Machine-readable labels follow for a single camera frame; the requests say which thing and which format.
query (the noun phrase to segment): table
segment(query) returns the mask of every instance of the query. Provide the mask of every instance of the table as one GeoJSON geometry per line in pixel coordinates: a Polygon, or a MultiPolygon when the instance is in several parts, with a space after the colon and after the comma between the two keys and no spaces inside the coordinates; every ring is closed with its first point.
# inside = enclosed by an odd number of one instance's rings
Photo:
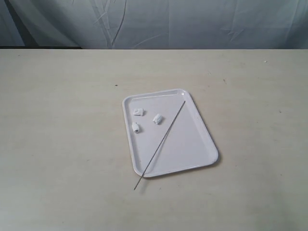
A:
{"type": "Polygon", "coordinates": [[[308,51],[0,50],[0,230],[308,230],[308,51]],[[122,100],[183,88],[220,160],[133,191],[122,100]]]}

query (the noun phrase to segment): metal rod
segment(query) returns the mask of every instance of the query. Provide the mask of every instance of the metal rod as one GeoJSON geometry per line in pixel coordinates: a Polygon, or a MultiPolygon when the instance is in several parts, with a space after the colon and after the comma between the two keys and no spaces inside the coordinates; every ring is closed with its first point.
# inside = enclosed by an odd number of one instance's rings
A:
{"type": "Polygon", "coordinates": [[[178,117],[178,115],[179,115],[180,111],[182,110],[182,108],[183,108],[183,106],[184,106],[185,102],[186,102],[186,101],[184,101],[184,102],[183,102],[183,104],[182,104],[181,108],[179,109],[178,113],[177,113],[177,114],[176,114],[176,116],[174,117],[174,119],[173,119],[173,121],[172,121],[172,123],[171,123],[170,127],[168,128],[167,132],[165,133],[165,135],[164,135],[164,137],[163,137],[162,141],[160,141],[160,143],[159,143],[159,145],[158,145],[158,147],[157,147],[157,149],[156,149],[155,153],[153,154],[152,158],[150,159],[150,162],[148,163],[147,167],[145,168],[145,170],[143,171],[143,173],[142,173],[141,177],[139,178],[139,181],[137,182],[137,184],[136,184],[136,186],[135,186],[134,190],[137,188],[138,184],[140,183],[141,179],[143,178],[143,176],[144,176],[144,174],[145,174],[145,171],[148,169],[148,167],[149,167],[149,165],[150,165],[151,161],[153,160],[154,156],[156,155],[156,153],[157,153],[157,151],[158,151],[159,147],[161,146],[161,144],[163,143],[164,139],[166,138],[166,136],[167,136],[167,135],[168,135],[168,133],[170,132],[170,130],[171,130],[171,128],[172,128],[172,125],[174,124],[174,121],[177,119],[177,117],[178,117]]]}

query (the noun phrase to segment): small white piece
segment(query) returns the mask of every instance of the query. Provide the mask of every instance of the small white piece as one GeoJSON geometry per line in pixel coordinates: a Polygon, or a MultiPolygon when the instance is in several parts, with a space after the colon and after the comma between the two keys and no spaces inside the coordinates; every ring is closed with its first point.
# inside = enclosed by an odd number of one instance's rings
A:
{"type": "Polygon", "coordinates": [[[134,112],[133,112],[133,115],[134,116],[143,116],[143,113],[144,113],[144,109],[143,108],[135,108],[134,109],[134,112]]]}
{"type": "Polygon", "coordinates": [[[161,114],[157,114],[154,119],[153,119],[153,122],[156,123],[157,125],[162,122],[163,120],[163,117],[161,116],[161,114]]]}
{"type": "Polygon", "coordinates": [[[138,132],[140,131],[140,127],[139,127],[139,125],[138,125],[136,122],[133,122],[133,123],[131,124],[131,128],[133,129],[133,131],[134,131],[135,133],[138,133],[138,132]]]}

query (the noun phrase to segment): plastic tray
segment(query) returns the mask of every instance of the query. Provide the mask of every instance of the plastic tray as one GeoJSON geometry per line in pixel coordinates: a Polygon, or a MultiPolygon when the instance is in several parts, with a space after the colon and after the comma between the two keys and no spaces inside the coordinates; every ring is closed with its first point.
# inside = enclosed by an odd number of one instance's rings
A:
{"type": "Polygon", "coordinates": [[[184,101],[185,105],[144,177],[208,166],[216,162],[217,148],[187,91],[173,89],[140,94],[129,96],[123,101],[132,164],[138,175],[142,175],[184,101]],[[144,116],[133,115],[134,108],[143,108],[144,116]],[[163,116],[160,125],[152,121],[156,114],[163,116]],[[132,131],[132,122],[140,125],[139,133],[132,131]]]}

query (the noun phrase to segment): white object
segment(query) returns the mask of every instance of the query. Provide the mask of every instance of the white object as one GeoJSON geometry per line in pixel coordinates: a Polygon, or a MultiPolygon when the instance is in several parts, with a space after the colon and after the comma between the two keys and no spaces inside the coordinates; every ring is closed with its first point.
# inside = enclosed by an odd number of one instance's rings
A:
{"type": "Polygon", "coordinates": [[[143,116],[143,113],[144,113],[144,109],[143,108],[135,108],[134,109],[134,112],[133,112],[133,115],[134,116],[143,116]]]}
{"type": "Polygon", "coordinates": [[[136,122],[133,122],[133,123],[131,124],[131,128],[133,129],[133,131],[134,131],[135,133],[138,133],[138,132],[140,131],[140,127],[139,127],[139,125],[138,125],[136,122]]]}
{"type": "Polygon", "coordinates": [[[156,123],[157,125],[162,122],[163,117],[161,116],[161,114],[157,114],[154,119],[153,122],[156,123]]]}
{"type": "Polygon", "coordinates": [[[182,89],[129,96],[123,101],[128,142],[135,172],[142,175],[179,108],[186,101],[165,141],[145,172],[154,177],[186,169],[208,166],[216,162],[218,151],[188,92],[182,89]],[[134,108],[164,112],[164,122],[157,126],[147,116],[133,116],[134,108]],[[135,136],[130,123],[142,124],[147,132],[135,136]]]}

